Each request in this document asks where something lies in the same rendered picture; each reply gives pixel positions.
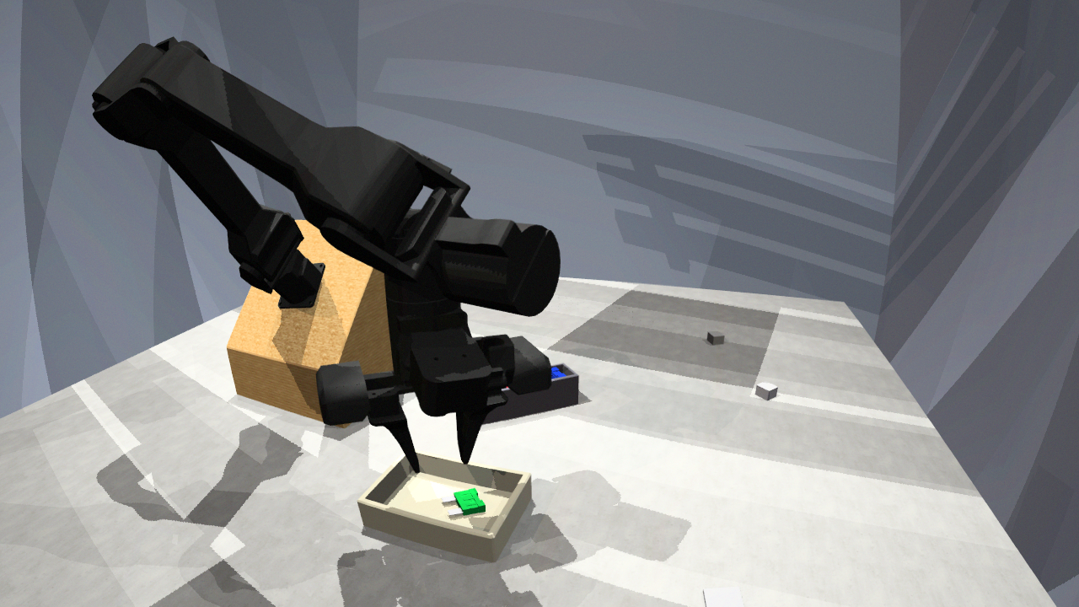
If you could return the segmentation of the green blade fuse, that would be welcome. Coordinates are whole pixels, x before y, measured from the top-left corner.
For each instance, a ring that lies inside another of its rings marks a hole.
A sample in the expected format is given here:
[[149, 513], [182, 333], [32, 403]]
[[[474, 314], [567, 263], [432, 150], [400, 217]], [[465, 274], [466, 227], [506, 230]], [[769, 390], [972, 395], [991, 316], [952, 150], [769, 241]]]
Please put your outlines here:
[[478, 492], [475, 488], [469, 491], [454, 492], [453, 496], [442, 497], [443, 503], [450, 501], [456, 501], [459, 508], [450, 508], [448, 510], [448, 515], [470, 515], [475, 513], [483, 513], [486, 511], [486, 505], [483, 500], [478, 498]]

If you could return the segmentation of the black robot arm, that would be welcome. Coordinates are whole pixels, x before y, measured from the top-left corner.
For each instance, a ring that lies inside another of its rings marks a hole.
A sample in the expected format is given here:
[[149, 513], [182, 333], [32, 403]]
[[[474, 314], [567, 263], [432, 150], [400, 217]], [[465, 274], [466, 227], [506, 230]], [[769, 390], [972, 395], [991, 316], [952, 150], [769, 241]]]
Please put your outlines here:
[[[292, 190], [308, 222], [339, 252], [384, 273], [385, 295], [536, 316], [561, 270], [551, 230], [470, 218], [470, 187], [452, 169], [360, 126], [319, 126], [174, 37], [142, 43], [92, 93], [93, 116], [119, 141], [158, 150], [228, 231], [240, 279], [279, 295], [279, 309], [313, 308], [325, 264], [299, 252], [292, 213], [260, 205], [221, 148]], [[213, 141], [213, 143], [211, 143]], [[423, 187], [432, 193], [412, 210]], [[282, 305], [282, 306], [281, 306]], [[473, 337], [464, 325], [400, 334], [397, 375], [421, 412], [482, 411], [515, 375], [508, 335]]]

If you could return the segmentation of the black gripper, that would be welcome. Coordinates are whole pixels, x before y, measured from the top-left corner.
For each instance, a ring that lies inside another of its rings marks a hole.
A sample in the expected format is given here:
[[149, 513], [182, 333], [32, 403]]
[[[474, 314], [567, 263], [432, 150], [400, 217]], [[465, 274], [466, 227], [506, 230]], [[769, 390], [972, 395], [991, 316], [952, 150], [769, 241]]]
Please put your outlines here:
[[[320, 365], [316, 373], [319, 390], [320, 417], [324, 424], [349, 424], [363, 422], [368, 416], [370, 424], [385, 427], [396, 439], [416, 473], [420, 473], [419, 457], [410, 437], [407, 417], [400, 404], [400, 395], [415, 394], [410, 381], [401, 381], [397, 375], [396, 347], [400, 334], [432, 333], [448, 327], [464, 325], [464, 311], [459, 301], [448, 298], [436, 301], [407, 303], [386, 296], [388, 304], [390, 345], [392, 346], [393, 370], [361, 375], [361, 363], [350, 361]], [[415, 318], [404, 319], [407, 315]], [[529, 343], [523, 336], [510, 337], [515, 345], [515, 375], [507, 387], [516, 395], [525, 395], [552, 385], [550, 359]], [[508, 397], [502, 389], [488, 392], [488, 406], [482, 411], [456, 412], [456, 443], [461, 460], [468, 465], [473, 456], [475, 439], [480, 432], [488, 412], [506, 405]]]

